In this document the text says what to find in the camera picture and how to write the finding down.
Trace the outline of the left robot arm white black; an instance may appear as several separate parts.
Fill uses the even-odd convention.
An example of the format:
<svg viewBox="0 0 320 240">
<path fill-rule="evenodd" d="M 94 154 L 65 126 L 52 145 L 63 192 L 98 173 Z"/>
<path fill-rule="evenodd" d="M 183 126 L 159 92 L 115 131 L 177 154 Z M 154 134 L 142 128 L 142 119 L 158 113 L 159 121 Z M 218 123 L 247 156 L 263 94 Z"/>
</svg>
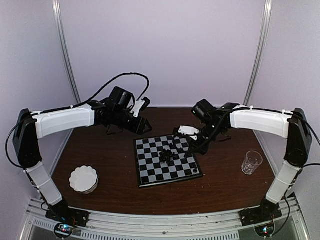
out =
<svg viewBox="0 0 320 240">
<path fill-rule="evenodd" d="M 18 163 L 61 222 L 69 221 L 72 211 L 51 171 L 71 132 L 78 128 L 116 126 L 144 135 L 152 127 L 140 114 L 149 104 L 148 97 L 135 100 L 131 92 L 116 86 L 101 101 L 91 99 L 56 110 L 30 111 L 26 108 L 20 111 L 12 138 Z"/>
</svg>

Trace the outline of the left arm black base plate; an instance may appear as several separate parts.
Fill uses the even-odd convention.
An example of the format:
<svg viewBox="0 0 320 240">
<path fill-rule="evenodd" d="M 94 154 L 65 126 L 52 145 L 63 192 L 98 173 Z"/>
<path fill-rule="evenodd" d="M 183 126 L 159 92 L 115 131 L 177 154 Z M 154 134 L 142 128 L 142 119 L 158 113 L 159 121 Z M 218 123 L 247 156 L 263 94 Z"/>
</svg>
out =
<svg viewBox="0 0 320 240">
<path fill-rule="evenodd" d="M 86 227 L 89 216 L 88 211 L 73 208 L 68 208 L 66 213 L 53 213 L 53 211 L 47 210 L 45 214 L 47 219 L 77 227 Z"/>
</svg>

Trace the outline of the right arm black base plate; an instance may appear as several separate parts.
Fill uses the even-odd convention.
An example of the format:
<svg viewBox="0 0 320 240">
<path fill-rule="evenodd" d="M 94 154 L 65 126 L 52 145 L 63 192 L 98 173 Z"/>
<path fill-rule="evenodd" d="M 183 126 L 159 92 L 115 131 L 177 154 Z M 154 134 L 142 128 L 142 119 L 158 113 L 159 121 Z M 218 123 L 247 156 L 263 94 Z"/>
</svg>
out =
<svg viewBox="0 0 320 240">
<path fill-rule="evenodd" d="M 282 216 L 281 210 L 278 208 L 270 210 L 261 206 L 254 208 L 246 208 L 239 212 L 240 221 L 243 227 L 256 225 L 277 219 Z"/>
</svg>

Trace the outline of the black and grey chessboard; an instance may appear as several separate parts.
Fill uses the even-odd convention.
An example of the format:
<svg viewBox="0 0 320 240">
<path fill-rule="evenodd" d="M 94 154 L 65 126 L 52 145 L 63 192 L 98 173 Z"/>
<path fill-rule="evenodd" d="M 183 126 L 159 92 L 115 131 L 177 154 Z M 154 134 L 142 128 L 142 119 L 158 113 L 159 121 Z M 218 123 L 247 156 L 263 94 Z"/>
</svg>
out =
<svg viewBox="0 0 320 240">
<path fill-rule="evenodd" d="M 186 155 L 185 137 L 163 135 L 133 141 L 140 188 L 203 177 L 194 154 Z"/>
</svg>

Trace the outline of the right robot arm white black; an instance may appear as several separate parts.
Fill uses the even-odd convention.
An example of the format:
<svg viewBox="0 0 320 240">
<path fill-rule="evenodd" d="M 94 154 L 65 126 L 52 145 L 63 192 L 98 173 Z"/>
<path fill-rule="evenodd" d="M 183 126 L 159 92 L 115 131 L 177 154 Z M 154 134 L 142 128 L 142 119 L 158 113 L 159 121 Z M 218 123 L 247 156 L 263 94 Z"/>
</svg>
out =
<svg viewBox="0 0 320 240">
<path fill-rule="evenodd" d="M 210 143 L 230 129 L 250 130 L 258 137 L 263 152 L 274 160 L 275 178 L 256 210 L 259 220 L 268 220 L 276 206 L 295 183 L 309 159 L 313 142 L 305 111 L 273 110 L 227 102 L 220 107 L 202 99 L 191 113 L 201 128 L 180 126 L 178 133 L 189 138 L 189 154 L 205 155 Z"/>
</svg>

